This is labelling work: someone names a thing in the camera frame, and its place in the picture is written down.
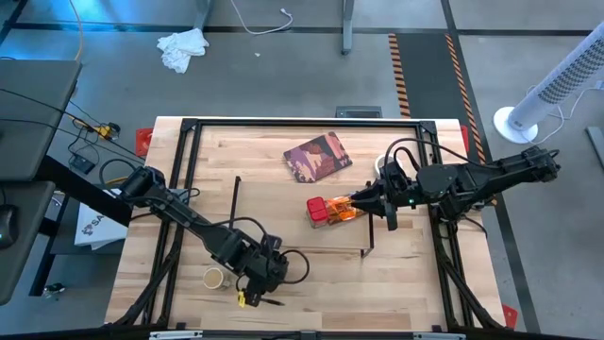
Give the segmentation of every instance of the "black desk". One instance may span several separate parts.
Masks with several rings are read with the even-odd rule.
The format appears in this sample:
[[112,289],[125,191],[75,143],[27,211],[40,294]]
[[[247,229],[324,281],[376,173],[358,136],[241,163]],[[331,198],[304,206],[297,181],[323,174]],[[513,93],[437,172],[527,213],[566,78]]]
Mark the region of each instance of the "black desk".
[[[23,94],[65,110],[81,65],[63,60],[0,60],[0,89]],[[0,92],[0,118],[45,123],[0,121],[0,182],[50,180],[65,194],[127,226],[131,210],[90,184],[46,152],[62,118],[58,110]]]
[[0,305],[7,303],[21,277],[38,226],[44,219],[55,185],[49,181],[2,183],[7,203],[19,207],[17,225],[19,238],[14,245],[0,250]]
[[[2,59],[0,89],[65,110],[76,87],[80,68],[76,61]],[[54,260],[51,248],[58,232],[58,223],[43,218],[55,185],[67,196],[116,222],[127,226],[130,219],[131,210],[126,204],[113,199],[46,155],[62,116],[58,110],[0,92],[0,118],[41,122],[49,126],[0,121],[0,185],[14,188],[10,196],[17,198],[14,201],[9,198],[8,203],[19,208],[19,216],[25,216],[19,222],[18,243],[0,250],[0,305],[10,299],[38,232],[51,237],[30,295],[42,293]],[[44,190],[39,189],[41,185],[45,185]]]

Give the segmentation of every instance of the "white tower fan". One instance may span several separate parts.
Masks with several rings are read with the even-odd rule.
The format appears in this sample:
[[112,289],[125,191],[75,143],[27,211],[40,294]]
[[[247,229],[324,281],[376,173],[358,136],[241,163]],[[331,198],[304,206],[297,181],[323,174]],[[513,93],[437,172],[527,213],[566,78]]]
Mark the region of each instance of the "white tower fan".
[[537,137],[537,124],[585,83],[594,81],[603,66],[604,23],[596,27],[520,104],[515,108],[499,109],[493,117],[495,129],[510,142],[530,143]]

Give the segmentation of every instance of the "red object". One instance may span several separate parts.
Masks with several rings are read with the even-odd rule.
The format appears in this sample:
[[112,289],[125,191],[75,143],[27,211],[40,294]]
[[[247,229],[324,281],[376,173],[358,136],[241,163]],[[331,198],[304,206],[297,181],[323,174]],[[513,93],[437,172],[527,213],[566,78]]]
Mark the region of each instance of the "red object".
[[468,136],[468,128],[461,126],[461,136],[463,137],[463,144],[465,145],[465,152],[470,152],[470,137]]
[[506,318],[506,326],[514,330],[518,321],[518,311],[505,304],[501,304],[501,307],[503,307],[503,316]]
[[136,130],[136,149],[137,156],[146,156],[151,145],[151,137],[153,136],[153,128],[137,128]]
[[322,197],[309,199],[306,201],[306,207],[313,227],[320,227],[327,223],[327,208]]

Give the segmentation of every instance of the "orange object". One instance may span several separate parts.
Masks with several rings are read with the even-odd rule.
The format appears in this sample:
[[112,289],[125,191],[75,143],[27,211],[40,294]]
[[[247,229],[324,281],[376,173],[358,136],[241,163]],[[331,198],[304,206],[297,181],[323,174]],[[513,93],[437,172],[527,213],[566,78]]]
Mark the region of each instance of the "orange object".
[[306,205],[313,228],[331,226],[365,214],[364,211],[352,206],[352,199],[349,195],[330,199],[315,197],[309,199]]

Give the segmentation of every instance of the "floor mat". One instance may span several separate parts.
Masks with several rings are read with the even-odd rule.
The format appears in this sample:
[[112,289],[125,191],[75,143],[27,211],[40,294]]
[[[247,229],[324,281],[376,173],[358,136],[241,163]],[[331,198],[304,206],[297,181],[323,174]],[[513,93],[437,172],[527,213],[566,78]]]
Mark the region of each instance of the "floor mat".
[[399,107],[404,118],[458,119],[468,128],[468,157],[486,162],[479,124],[468,98],[463,66],[451,38],[441,33],[390,36]]

